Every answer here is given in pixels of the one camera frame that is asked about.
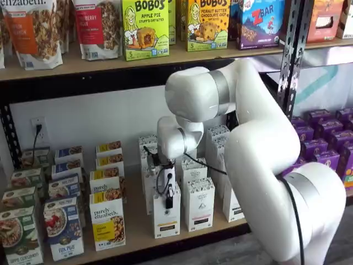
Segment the orange label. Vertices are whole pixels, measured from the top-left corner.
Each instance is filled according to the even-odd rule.
[[[34,37],[32,16],[25,12],[9,12],[5,21],[17,52],[36,54],[37,43]]]

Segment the peanut butter chocolate chip box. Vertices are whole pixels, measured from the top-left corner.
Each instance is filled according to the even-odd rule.
[[[193,0],[187,6],[187,50],[226,49],[230,0]]]

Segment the bowl of cereal image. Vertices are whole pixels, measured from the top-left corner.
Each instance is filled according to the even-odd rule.
[[[44,220],[48,237],[59,235],[66,227],[66,213],[62,209],[47,210],[44,213]]]
[[[18,218],[0,221],[0,241],[4,248],[18,244],[23,236],[23,228]]]

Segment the power cord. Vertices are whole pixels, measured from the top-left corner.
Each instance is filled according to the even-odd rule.
[[[296,216],[296,221],[297,221],[298,235],[299,235],[300,263],[301,263],[301,265],[304,265],[304,263],[305,263],[305,259],[304,259],[304,243],[303,243],[302,227],[300,226],[300,220],[299,220],[297,204],[296,204],[296,201],[294,199],[294,195],[292,193],[291,187],[289,186],[287,180],[285,180],[284,178],[280,178],[279,180],[286,187],[286,189],[287,189],[287,191],[289,193],[289,196],[291,197],[291,200],[292,200],[294,214]]]
[[[33,164],[34,164],[34,150],[35,150],[35,144],[36,144],[36,142],[37,142],[37,138],[38,138],[38,135],[39,135],[41,129],[42,129],[42,125],[41,125],[41,124],[37,124],[37,125],[35,126],[36,133],[35,133],[34,142],[33,142],[32,167],[33,167]]]

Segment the yellow box label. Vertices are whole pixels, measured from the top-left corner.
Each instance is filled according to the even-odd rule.
[[[112,220],[103,224],[93,224],[94,241],[107,241],[115,238],[114,222]]]

